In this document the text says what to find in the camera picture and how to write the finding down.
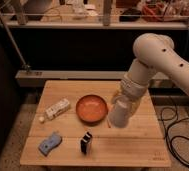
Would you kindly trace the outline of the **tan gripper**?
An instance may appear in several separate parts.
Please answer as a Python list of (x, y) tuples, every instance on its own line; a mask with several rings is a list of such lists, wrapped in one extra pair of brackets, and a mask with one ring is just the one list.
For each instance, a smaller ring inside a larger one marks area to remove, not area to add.
[(120, 98), (126, 98), (131, 102), (131, 115), (133, 114), (135, 104), (140, 101), (142, 96), (144, 95), (144, 89), (142, 88), (122, 88), (121, 90), (117, 90), (111, 99), (111, 103), (114, 105), (115, 102)]

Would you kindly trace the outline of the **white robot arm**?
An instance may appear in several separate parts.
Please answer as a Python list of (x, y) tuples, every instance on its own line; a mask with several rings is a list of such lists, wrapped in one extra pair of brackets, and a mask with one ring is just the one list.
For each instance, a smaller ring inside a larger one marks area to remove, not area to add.
[(189, 62), (174, 51), (173, 40), (166, 35), (145, 33), (133, 43), (133, 60), (120, 82), (113, 102), (132, 103), (147, 91), (150, 80), (161, 72), (189, 96)]

